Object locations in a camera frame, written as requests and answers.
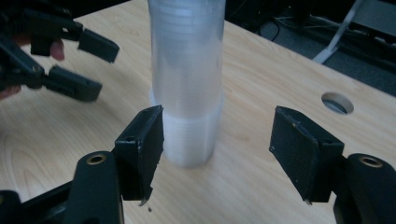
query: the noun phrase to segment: human hand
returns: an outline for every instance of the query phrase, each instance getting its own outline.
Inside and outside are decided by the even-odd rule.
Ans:
[[[17,35],[14,37],[15,43],[19,46],[30,44],[30,38],[28,35]],[[55,40],[49,48],[50,56],[58,61],[64,60],[64,42],[59,39]],[[21,86],[7,87],[5,90],[0,91],[0,100],[7,98],[8,96],[14,95],[21,91]]]

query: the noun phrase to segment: stacked plastic cups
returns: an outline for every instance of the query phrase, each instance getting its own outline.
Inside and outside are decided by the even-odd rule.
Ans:
[[[165,157],[182,167],[213,153],[223,105],[225,0],[148,0],[152,105],[163,105]]]

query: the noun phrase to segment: table surface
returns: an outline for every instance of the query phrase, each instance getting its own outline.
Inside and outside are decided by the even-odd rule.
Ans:
[[[23,201],[72,179],[77,161],[111,150],[138,111],[149,107],[150,35],[147,1],[134,0],[79,18],[120,45],[114,64],[66,42],[58,63],[104,84],[95,103],[23,89],[0,102],[0,189]],[[396,99],[230,23],[225,25],[225,104],[214,155],[182,169],[162,156],[147,206],[124,202],[126,223],[334,223],[332,202],[307,205],[268,147],[277,105],[306,114],[346,144],[396,166]],[[46,68],[57,63],[38,58]],[[340,115],[321,101],[345,96]]]

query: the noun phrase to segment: finger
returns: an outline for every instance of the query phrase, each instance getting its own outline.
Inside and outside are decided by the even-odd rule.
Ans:
[[[20,91],[21,91],[21,86],[7,87],[5,90],[0,92],[0,100],[3,100],[8,96],[14,95]]]
[[[64,60],[64,42],[60,39],[55,40],[49,48],[49,53],[56,60]]]

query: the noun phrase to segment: table hole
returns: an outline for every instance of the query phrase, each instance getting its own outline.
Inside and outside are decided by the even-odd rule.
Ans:
[[[345,96],[336,92],[326,92],[321,100],[331,111],[348,115],[353,112],[354,106]]]

